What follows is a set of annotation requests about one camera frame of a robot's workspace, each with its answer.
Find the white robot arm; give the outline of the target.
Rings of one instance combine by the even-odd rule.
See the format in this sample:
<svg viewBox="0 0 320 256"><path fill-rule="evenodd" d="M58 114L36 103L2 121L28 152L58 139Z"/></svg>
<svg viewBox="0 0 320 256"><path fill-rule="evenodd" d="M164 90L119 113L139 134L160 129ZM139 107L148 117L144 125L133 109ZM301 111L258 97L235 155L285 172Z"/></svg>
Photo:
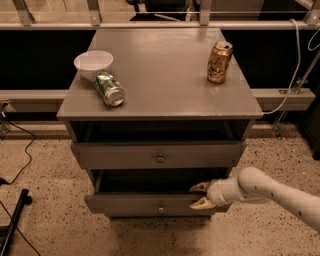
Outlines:
<svg viewBox="0 0 320 256"><path fill-rule="evenodd" d="M205 193L190 205L194 210L212 209L232 202L263 203L272 200L320 232L320 198L279 183L255 167L246 167L237 176L227 179L198 183L190 188L190 192Z"/></svg>

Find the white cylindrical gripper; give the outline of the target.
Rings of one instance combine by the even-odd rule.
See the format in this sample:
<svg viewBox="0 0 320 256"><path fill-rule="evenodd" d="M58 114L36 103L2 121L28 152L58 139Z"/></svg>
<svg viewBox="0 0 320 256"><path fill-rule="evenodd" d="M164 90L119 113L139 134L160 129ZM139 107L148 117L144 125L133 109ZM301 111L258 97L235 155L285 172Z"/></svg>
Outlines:
<svg viewBox="0 0 320 256"><path fill-rule="evenodd" d="M207 192L207 197L202 197L195 203L190 205L194 210L207 210L216 206L228 205L229 201L223 194L225 182L222 179L214 179L212 181L200 182L192 186L190 192Z"/></svg>

